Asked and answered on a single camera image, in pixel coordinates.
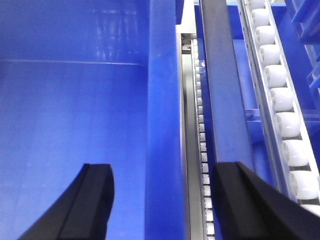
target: blue plastic bin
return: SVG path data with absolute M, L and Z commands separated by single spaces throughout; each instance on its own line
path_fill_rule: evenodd
M 114 171 L 107 239 L 184 239 L 175 2 L 0 5 L 0 240 L 83 163 Z

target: white roller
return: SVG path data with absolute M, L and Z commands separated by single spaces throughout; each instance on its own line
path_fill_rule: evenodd
M 248 0 L 248 6 L 251 10 L 264 9 L 265 8 L 265 0 Z
M 203 174 L 202 175 L 202 180 L 203 180 L 203 184 L 210 184 L 210 178 L 209 178 L 209 174 Z
M 200 142 L 205 142 L 206 141 L 206 134 L 204 132 L 200 133 Z
M 205 142 L 200 143 L 200 151 L 201 152 L 206 152 L 207 151 L 207 145 Z
M 198 114 L 204 114 L 204 107 L 198 106 Z
M 284 140 L 283 149 L 290 167 L 301 167 L 308 164 L 309 153 L 303 140 Z
M 195 59 L 194 60 L 194 66 L 195 67 L 199 67 L 200 66 L 199 59 Z
M 199 73 L 197 73 L 197 74 L 195 75 L 195 81 L 196 81 L 196 83 L 199 83 L 199 82 L 201 81 L 201 77 L 200 77 L 200 74 L 199 74 Z
M 252 10 L 251 13 L 253 24 L 255 27 L 269 25 L 269 11 L 265 8 Z
M 199 124 L 199 132 L 200 133 L 204 133 L 205 132 L 205 124 L 204 123 L 200 123 Z
M 287 87 L 275 87 L 270 90 L 273 107 L 276 112 L 289 111 L 293 107 L 294 95 Z
M 201 153 L 201 161 L 202 162 L 208 162 L 208 155 L 206 152 Z
M 265 74 L 269 88 L 280 88 L 286 84 L 287 70 L 282 65 L 269 65 L 265 67 Z
M 280 48 L 276 44 L 267 44 L 260 47 L 263 64 L 277 65 L 280 62 Z
M 203 114 L 199 114 L 199 123 L 200 124 L 204 123 L 204 115 Z
M 201 89 L 198 89 L 198 90 L 196 91 L 196 96 L 197 96 L 197 98 L 201 98 L 201 97 L 202 97 L 202 91 L 201 91 Z
M 291 171 L 290 183 L 297 199 L 310 200 L 319 196 L 319 182 L 311 171 Z
M 258 26 L 255 29 L 255 35 L 260 46 L 275 43 L 276 31 L 273 26 Z
M 203 186 L 203 195 L 206 196 L 206 197 L 210 197 L 211 196 L 210 186 L 208 186 L 208 185 L 204 185 Z
M 206 234 L 208 234 L 208 235 L 215 234 L 215 226 L 213 223 L 206 224 Z
M 197 97 L 197 98 L 196 98 L 196 104 L 197 104 L 198 106 L 202 106 L 202 98 L 201 98 L 201 97 Z
M 195 83 L 195 88 L 198 90 L 198 89 L 201 89 L 201 82 L 200 81 L 197 81 Z
M 302 204 L 300 205 L 304 209 L 308 210 L 309 212 L 313 213 L 314 215 L 317 215 L 320 217 L 320 206 L 319 205 L 313 205 L 313 204 Z
M 278 128 L 283 138 L 294 138 L 300 133 L 300 118 L 294 112 L 278 112 L 275 114 Z
M 214 220 L 214 213 L 212 210 L 205 210 L 205 220 L 208 222 L 212 222 Z
M 210 197 L 205 197 L 204 198 L 204 207 L 206 209 L 212 209 L 212 201 Z
M 203 173 L 208 173 L 209 172 L 208 163 L 202 163 L 202 172 Z

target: metal track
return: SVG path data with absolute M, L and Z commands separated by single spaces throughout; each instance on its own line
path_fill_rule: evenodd
M 198 143 L 198 160 L 200 163 L 200 178 L 201 178 L 201 202 L 203 225 L 205 229 L 205 239 L 215 239 L 213 206 L 211 199 L 209 166 L 206 146 L 206 127 L 204 123 L 202 87 L 201 87 L 201 71 L 205 70 L 205 66 L 199 62 L 198 41 L 191 40 L 191 58 L 193 70 L 193 90 L 194 102 L 196 107 L 196 126 L 197 126 L 197 143 Z
M 261 3 L 262 1 L 251 0 L 250 2 Z M 292 181 L 293 171 L 312 172 L 312 174 L 316 176 L 318 181 L 320 179 L 319 171 L 311 147 L 307 128 L 303 119 L 302 111 L 298 102 L 294 84 L 290 75 L 286 56 L 284 54 L 277 26 L 273 17 L 270 3 L 267 0 L 264 0 L 262 4 L 263 5 L 261 9 L 266 9 L 269 13 L 268 23 L 266 24 L 266 26 L 271 26 L 275 31 L 274 42 L 271 44 L 279 48 L 280 61 L 278 65 L 284 66 L 286 70 L 286 83 L 283 86 L 283 88 L 287 88 L 288 90 L 290 90 L 293 95 L 292 109 L 284 112 L 297 114 L 298 119 L 300 121 L 299 134 L 297 136 L 284 137 L 283 134 L 281 134 L 279 129 L 279 119 L 277 118 L 277 113 L 279 113 L 279 111 L 275 110 L 273 100 L 270 97 L 271 88 L 269 87 L 268 77 L 266 74 L 267 64 L 264 63 L 261 48 L 259 45 L 259 40 L 256 35 L 256 25 L 254 24 L 254 20 L 252 17 L 252 8 L 250 6 L 249 1 L 238 0 L 238 9 L 243 30 L 243 36 L 246 43 L 251 76 L 254 84 L 256 99 L 259 105 L 269 160 L 273 168 L 272 170 L 274 172 L 273 177 L 277 189 L 293 201 L 296 201 L 299 204 L 312 203 L 314 205 L 319 205 L 319 193 L 316 199 L 301 199 L 300 197 L 300 199 L 297 200 L 297 189 L 295 189 L 297 186 Z M 307 165 L 295 167 L 288 165 L 287 156 L 285 155 L 285 150 L 283 147 L 283 142 L 285 140 L 301 140 L 303 142 L 303 144 L 306 146 L 305 154 L 308 155 Z
M 196 40 L 189 39 L 192 76 L 182 80 L 182 141 L 186 168 L 187 240 L 214 240 L 213 211 L 210 194 L 210 179 L 203 123 L 200 85 L 200 66 Z

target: black plastic part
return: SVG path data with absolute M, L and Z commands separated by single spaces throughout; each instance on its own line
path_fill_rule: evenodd
M 320 240 L 320 218 L 240 162 L 216 163 L 213 206 L 224 240 Z
M 104 240 L 114 201 L 109 164 L 84 164 L 55 203 L 18 240 Z

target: blue panel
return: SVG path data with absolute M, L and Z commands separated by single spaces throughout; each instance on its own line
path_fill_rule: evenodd
M 320 101 L 319 93 L 313 95 L 313 90 L 309 88 L 306 80 L 312 66 L 305 46 L 296 38 L 295 28 L 287 11 L 281 19 L 275 20 L 300 106 L 302 109 L 315 109 L 315 104 Z
M 175 2 L 150 1 L 145 239 L 184 240 Z
M 200 3 L 216 161 L 254 170 L 226 1 Z
M 242 98 L 245 109 L 257 109 L 255 89 L 252 83 L 249 60 L 245 41 L 243 39 L 233 40 L 236 64 L 239 72 Z
M 0 71 L 0 239 L 26 230 L 83 163 L 114 170 L 108 237 L 143 239 L 146 69 L 1 61 Z
M 83 163 L 114 171 L 108 239 L 144 239 L 149 1 L 0 5 L 0 240 L 26 230 Z
M 320 43 L 320 1 L 286 0 L 298 37 L 304 44 Z
M 181 24 L 185 0 L 175 0 L 175 24 Z
M 147 63 L 148 0 L 0 3 L 1 59 Z
M 244 39 L 237 2 L 228 2 L 227 7 L 233 39 Z

